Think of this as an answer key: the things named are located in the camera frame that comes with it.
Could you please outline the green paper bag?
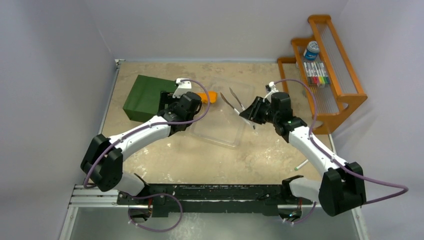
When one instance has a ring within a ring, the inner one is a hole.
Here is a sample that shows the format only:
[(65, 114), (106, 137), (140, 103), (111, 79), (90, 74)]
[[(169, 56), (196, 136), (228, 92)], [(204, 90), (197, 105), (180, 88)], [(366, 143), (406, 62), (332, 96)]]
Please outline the green paper bag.
[(138, 75), (122, 109), (131, 121), (144, 123), (159, 111), (161, 92), (174, 92), (174, 81)]

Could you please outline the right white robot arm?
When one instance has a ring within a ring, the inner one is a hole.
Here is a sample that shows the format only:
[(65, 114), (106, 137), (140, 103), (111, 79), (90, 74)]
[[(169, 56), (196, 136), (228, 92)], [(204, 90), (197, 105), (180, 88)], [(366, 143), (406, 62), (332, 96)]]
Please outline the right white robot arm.
[(283, 180), (280, 196), (284, 202), (308, 199), (320, 204), (331, 217), (366, 203), (362, 167), (340, 158), (310, 133), (306, 122), (293, 114), (287, 93), (272, 93), (270, 99), (258, 96), (239, 116), (255, 124), (272, 124), (275, 132), (300, 151), (321, 175), (321, 181), (301, 175)]

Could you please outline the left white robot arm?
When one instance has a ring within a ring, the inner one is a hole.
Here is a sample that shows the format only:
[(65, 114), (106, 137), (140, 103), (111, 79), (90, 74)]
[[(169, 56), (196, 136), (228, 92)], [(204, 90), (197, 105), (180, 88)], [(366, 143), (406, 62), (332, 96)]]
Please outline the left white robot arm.
[(102, 192), (118, 190), (129, 194), (138, 205), (146, 203), (146, 183), (135, 174), (124, 172), (123, 163), (131, 155), (155, 141), (185, 131), (200, 111), (202, 100), (194, 92), (184, 93), (147, 122), (124, 133), (105, 137), (96, 135), (80, 164), (86, 174), (84, 184), (92, 181)]

